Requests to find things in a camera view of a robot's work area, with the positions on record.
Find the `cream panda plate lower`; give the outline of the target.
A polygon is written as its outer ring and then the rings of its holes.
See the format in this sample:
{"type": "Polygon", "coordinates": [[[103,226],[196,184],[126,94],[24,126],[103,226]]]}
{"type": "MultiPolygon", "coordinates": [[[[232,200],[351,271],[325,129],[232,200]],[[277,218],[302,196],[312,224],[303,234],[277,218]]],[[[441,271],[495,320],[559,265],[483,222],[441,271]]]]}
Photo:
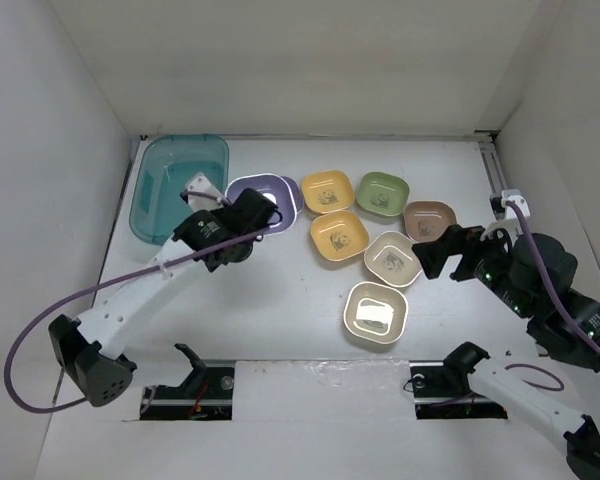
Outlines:
{"type": "Polygon", "coordinates": [[[392,345],[403,335],[409,303],[399,290],[375,282],[354,285],[343,311],[345,329],[377,345],[392,345]]]}

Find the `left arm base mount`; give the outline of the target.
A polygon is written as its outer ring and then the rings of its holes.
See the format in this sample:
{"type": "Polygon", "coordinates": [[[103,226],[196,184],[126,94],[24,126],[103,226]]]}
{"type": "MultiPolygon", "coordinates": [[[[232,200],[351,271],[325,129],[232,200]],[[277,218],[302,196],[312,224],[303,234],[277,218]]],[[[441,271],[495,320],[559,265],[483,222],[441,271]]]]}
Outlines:
{"type": "Polygon", "coordinates": [[[175,387],[146,387],[141,421],[230,421],[233,414],[236,363],[203,361],[188,345],[174,347],[189,361],[190,371],[175,387]]]}

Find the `teal transparent plastic bin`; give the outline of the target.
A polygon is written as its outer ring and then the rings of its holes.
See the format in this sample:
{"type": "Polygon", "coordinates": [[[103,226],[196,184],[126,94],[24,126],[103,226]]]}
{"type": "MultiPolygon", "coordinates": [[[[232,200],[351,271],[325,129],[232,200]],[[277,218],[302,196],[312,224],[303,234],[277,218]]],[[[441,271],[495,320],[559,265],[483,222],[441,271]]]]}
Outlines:
{"type": "Polygon", "coordinates": [[[228,180],[229,147],[218,135],[173,135],[145,149],[135,185],[129,226],[141,241],[161,246],[190,214],[180,197],[202,173],[218,190],[228,180]]]}

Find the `yellow panda plate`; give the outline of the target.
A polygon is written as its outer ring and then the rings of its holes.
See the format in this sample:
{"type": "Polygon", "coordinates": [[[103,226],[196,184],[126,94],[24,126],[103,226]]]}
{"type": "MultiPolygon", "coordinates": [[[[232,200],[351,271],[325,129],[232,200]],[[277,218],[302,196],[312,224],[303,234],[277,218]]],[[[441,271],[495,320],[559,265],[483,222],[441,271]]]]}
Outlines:
{"type": "Polygon", "coordinates": [[[318,215],[348,209],[355,202],[353,186],[340,170],[307,175],[301,182],[301,191],[307,208],[318,215]]]}
{"type": "Polygon", "coordinates": [[[310,236],[319,254],[332,262],[363,253],[370,242],[362,221],[349,210],[319,216],[311,224],[310,236]]]}

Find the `purple panda plate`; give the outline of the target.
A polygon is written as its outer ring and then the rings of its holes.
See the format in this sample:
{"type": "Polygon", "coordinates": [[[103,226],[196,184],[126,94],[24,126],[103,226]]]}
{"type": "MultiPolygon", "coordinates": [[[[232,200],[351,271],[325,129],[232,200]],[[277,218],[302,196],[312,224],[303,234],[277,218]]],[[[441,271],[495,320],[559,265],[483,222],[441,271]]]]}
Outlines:
{"type": "Polygon", "coordinates": [[[252,188],[262,193],[274,202],[283,215],[283,220],[269,228],[267,234],[281,234],[289,230],[297,219],[292,193],[283,176],[272,173],[260,173],[232,180],[226,190],[225,198],[234,201],[246,188],[252,188]]]}
{"type": "Polygon", "coordinates": [[[304,196],[302,194],[301,188],[294,179],[288,176],[283,176],[283,180],[287,183],[288,187],[291,190],[295,204],[296,214],[299,215],[305,206],[304,196]]]}

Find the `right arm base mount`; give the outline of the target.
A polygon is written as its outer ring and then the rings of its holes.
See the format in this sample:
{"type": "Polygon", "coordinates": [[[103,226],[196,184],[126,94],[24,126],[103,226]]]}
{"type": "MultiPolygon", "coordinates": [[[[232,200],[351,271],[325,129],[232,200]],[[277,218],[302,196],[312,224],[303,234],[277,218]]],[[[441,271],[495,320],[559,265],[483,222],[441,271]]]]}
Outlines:
{"type": "Polygon", "coordinates": [[[463,386],[442,361],[410,361],[403,390],[413,396],[417,420],[507,420],[499,404],[463,386]]]}

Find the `green panda plate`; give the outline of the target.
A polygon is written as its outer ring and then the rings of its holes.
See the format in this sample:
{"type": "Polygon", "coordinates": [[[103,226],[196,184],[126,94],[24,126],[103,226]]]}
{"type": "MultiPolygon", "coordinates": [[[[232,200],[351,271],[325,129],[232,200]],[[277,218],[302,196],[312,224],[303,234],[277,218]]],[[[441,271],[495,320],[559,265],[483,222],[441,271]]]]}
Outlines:
{"type": "Polygon", "coordinates": [[[384,172],[369,172],[359,182],[356,202],[366,212],[382,217],[403,213],[410,195],[409,184],[401,177],[384,172]]]}

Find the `beige panda plate upper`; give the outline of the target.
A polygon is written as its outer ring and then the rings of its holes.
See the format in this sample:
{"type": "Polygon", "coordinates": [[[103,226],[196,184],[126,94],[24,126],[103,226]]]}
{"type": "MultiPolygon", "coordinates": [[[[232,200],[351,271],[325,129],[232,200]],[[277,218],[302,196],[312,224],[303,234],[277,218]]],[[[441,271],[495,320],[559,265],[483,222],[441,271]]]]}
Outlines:
{"type": "Polygon", "coordinates": [[[380,234],[364,252],[366,268],[394,288],[413,284],[423,269],[413,252],[415,243],[397,231],[380,234]]]}

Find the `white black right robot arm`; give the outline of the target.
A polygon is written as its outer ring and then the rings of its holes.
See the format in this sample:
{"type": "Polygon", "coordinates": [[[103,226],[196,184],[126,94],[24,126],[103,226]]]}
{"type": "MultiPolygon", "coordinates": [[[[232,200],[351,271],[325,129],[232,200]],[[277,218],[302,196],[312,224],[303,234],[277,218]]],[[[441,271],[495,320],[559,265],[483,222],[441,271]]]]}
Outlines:
{"type": "Polygon", "coordinates": [[[480,281],[527,323],[526,332],[563,365],[584,411],[563,406],[516,377],[481,347],[465,342],[441,361],[416,361],[408,382],[422,418],[441,418],[483,398],[549,440],[579,479],[600,479],[600,303],[571,286],[576,258],[556,239],[534,233],[517,241],[504,229],[452,225],[413,248],[428,279],[460,258],[450,277],[480,281]]]}

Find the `brown panda plate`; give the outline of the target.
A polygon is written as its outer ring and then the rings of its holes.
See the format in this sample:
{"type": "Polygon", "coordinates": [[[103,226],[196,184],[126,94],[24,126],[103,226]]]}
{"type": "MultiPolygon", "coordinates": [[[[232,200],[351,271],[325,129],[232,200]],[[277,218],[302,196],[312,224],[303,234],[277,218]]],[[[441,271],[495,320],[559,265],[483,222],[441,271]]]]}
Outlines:
{"type": "Polygon", "coordinates": [[[411,202],[403,217],[406,234],[416,243],[434,241],[457,223],[455,211],[440,201],[411,202]]]}

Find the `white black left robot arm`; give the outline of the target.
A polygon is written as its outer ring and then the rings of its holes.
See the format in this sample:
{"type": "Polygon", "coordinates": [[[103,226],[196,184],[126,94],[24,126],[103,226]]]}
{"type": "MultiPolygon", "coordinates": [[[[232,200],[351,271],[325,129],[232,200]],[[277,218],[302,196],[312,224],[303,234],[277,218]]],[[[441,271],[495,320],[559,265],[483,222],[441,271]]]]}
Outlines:
{"type": "Polygon", "coordinates": [[[124,350],[138,330],[195,281],[246,260],[254,242],[283,217],[252,188],[216,202],[215,209],[189,215],[149,266],[127,275],[101,304],[74,319],[60,315],[49,325],[58,363],[92,406],[111,403],[130,386],[137,366],[124,350]]]}

